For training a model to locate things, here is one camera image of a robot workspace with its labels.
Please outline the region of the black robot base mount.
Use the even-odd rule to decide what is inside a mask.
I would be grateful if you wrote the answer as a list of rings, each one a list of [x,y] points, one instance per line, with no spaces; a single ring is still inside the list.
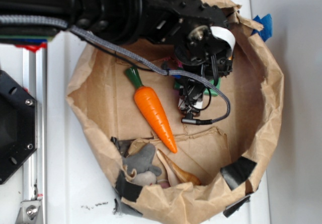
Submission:
[[[1,70],[1,184],[36,150],[36,103]]]

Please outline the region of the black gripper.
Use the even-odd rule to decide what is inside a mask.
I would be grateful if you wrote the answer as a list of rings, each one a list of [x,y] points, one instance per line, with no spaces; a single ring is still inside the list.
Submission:
[[[173,45],[186,71],[214,79],[232,72],[235,37],[224,12],[201,0],[150,0],[150,40]]]

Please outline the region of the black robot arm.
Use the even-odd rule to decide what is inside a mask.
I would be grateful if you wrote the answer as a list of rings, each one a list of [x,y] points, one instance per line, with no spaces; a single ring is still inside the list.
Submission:
[[[61,19],[116,45],[144,38],[172,45],[184,69],[227,76],[233,47],[215,29],[227,29],[218,6],[201,0],[1,0],[1,15]]]

